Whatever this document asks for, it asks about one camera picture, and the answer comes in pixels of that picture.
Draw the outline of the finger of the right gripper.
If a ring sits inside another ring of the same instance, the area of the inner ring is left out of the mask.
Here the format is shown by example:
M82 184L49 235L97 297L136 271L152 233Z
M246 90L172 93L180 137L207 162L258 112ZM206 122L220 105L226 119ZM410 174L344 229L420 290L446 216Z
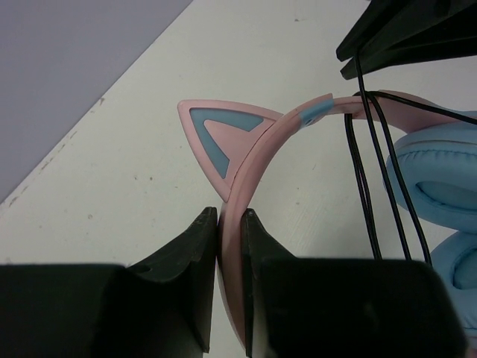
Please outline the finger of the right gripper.
M476 56L476 37L446 40L425 45L398 45L375 53L358 56L362 74L392 66L425 63Z

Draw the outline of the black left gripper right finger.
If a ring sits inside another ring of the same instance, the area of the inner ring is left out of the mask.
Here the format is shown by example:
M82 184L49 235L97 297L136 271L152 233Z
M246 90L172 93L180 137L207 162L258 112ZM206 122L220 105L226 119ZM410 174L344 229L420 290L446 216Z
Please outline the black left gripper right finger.
M248 357L468 357L437 273L413 260L294 256L241 218Z

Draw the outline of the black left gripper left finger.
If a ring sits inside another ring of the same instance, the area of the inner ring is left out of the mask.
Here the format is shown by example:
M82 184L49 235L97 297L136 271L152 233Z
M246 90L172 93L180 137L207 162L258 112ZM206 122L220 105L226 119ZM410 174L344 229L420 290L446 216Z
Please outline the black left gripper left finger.
M1 267L3 357L202 357L210 349L218 213L131 266Z

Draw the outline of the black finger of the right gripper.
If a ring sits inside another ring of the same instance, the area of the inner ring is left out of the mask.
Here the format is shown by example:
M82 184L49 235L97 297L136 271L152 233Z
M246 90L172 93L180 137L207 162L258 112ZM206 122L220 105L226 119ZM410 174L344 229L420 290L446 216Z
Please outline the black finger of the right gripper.
M476 37L476 2L372 1L336 49L344 61L398 45Z

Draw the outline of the pink blue cat-ear headphones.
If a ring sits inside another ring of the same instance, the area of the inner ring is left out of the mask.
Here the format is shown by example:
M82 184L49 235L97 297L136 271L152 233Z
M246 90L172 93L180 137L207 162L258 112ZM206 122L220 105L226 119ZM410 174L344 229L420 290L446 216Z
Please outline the pink blue cat-ear headphones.
M219 218L221 294L237 337L247 348L250 328L245 313L241 218L268 164L299 129L324 116L365 117L359 96L315 98L289 113L231 101L184 100L180 121L200 167L223 206Z

